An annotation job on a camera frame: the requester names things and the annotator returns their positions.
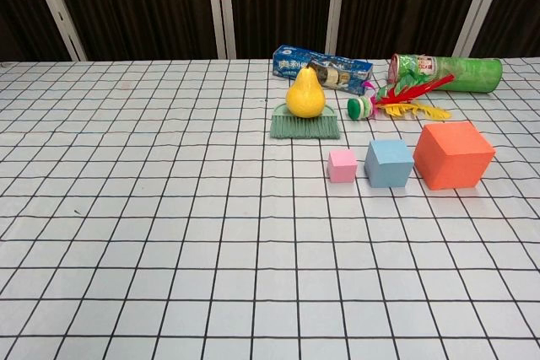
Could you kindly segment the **blue cookie box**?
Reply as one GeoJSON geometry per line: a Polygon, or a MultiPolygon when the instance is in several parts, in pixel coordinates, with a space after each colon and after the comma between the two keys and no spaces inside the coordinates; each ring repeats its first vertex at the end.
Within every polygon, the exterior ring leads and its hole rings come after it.
{"type": "Polygon", "coordinates": [[[312,67],[321,86],[363,95],[373,65],[359,59],[333,56],[295,46],[281,45],[273,53],[273,74],[296,79],[301,68],[312,67]]]}

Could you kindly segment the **white checked tablecloth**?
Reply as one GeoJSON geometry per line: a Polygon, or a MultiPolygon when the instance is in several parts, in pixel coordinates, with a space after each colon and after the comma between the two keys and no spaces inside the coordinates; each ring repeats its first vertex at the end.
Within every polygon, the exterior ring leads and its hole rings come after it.
{"type": "Polygon", "coordinates": [[[424,119],[274,140],[268,60],[0,63],[0,360],[540,360],[540,57],[433,93],[472,189],[333,183],[424,119]]]}

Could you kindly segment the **colourful feather shuttlecock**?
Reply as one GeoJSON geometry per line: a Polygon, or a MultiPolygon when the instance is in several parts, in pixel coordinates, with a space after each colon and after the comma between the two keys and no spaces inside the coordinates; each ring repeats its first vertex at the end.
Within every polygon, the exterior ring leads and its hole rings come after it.
{"type": "Polygon", "coordinates": [[[352,120],[368,119],[382,111],[390,117],[403,117],[406,114],[416,116],[424,114],[435,121],[446,121],[451,113],[438,107],[422,104],[418,98],[453,82],[452,74],[435,76],[407,73],[395,83],[379,88],[373,95],[351,98],[347,103],[348,116],[352,120]]]}

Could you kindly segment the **blue foam cube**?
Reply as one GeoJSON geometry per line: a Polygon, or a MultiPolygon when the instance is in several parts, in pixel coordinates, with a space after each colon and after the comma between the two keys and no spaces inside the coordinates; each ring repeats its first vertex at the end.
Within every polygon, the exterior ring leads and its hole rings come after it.
{"type": "Polygon", "coordinates": [[[413,170],[413,155],[401,139],[375,139],[370,142],[364,166],[371,187],[401,188],[413,170]]]}

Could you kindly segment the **yellow pear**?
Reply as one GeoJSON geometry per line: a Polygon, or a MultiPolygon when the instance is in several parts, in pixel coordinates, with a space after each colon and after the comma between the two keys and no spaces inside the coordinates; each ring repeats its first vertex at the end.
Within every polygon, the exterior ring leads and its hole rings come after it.
{"type": "Polygon", "coordinates": [[[299,118],[309,119],[321,115],[326,98],[313,67],[299,70],[286,94],[286,105],[290,113],[299,118]]]}

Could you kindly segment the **green hand broom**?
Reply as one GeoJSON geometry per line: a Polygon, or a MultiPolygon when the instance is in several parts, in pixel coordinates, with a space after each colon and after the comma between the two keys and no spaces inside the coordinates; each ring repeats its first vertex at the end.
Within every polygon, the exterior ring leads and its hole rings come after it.
{"type": "Polygon", "coordinates": [[[335,111],[326,105],[322,113],[313,118],[294,116],[286,104],[273,110],[270,137],[276,139],[339,139],[338,118],[335,111]]]}

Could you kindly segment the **green chips can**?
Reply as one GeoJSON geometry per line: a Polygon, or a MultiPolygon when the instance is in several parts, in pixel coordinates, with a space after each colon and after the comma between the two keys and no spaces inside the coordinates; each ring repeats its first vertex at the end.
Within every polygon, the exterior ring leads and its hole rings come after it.
{"type": "Polygon", "coordinates": [[[394,54],[388,68],[387,82],[402,77],[429,81],[452,75],[454,79],[437,90],[490,93],[502,78],[499,59],[394,54]]]}

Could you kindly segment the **dark corrugated folding screen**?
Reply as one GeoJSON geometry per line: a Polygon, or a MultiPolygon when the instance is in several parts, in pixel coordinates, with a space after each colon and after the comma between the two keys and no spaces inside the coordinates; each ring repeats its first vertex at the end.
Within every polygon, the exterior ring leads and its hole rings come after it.
{"type": "MultiPolygon", "coordinates": [[[[212,0],[63,0],[91,61],[212,59],[212,0]]],[[[473,0],[342,0],[340,56],[449,56],[473,0]]],[[[239,58],[281,45],[323,51],[331,0],[231,0],[239,58]]],[[[475,57],[540,56],[540,0],[493,0],[475,57]]],[[[0,61],[70,57],[46,0],[0,0],[0,61]]]]}

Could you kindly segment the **large orange foam cube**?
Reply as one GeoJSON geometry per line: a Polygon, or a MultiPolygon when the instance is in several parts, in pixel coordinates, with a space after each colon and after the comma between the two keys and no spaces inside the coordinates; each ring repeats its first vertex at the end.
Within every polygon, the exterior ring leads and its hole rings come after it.
{"type": "Polygon", "coordinates": [[[427,124],[414,149],[414,165],[431,190],[473,188],[495,149],[469,121],[427,124]]]}

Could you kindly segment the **white screen frame post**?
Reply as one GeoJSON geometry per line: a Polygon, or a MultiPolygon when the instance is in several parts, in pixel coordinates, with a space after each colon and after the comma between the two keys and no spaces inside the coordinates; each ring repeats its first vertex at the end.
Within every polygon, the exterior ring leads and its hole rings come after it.
{"type": "Polygon", "coordinates": [[[452,52],[453,56],[470,57],[493,0],[472,0],[461,32],[452,52]]]}
{"type": "Polygon", "coordinates": [[[86,62],[88,60],[83,44],[79,38],[71,14],[64,0],[46,0],[54,22],[67,52],[74,62],[86,62]]]}
{"type": "Polygon", "coordinates": [[[329,0],[327,33],[325,42],[326,54],[335,55],[338,43],[342,0],[329,0]]]}
{"type": "Polygon", "coordinates": [[[213,29],[219,59],[236,59],[232,0],[210,0],[213,29]]]}

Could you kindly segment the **small pink foam cube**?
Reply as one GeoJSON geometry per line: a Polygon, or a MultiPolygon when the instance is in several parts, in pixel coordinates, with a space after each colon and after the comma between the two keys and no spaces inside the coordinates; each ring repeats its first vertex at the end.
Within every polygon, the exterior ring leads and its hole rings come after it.
{"type": "Polygon", "coordinates": [[[355,180],[358,162],[350,149],[332,150],[328,156],[327,170],[333,183],[352,183],[355,180]]]}

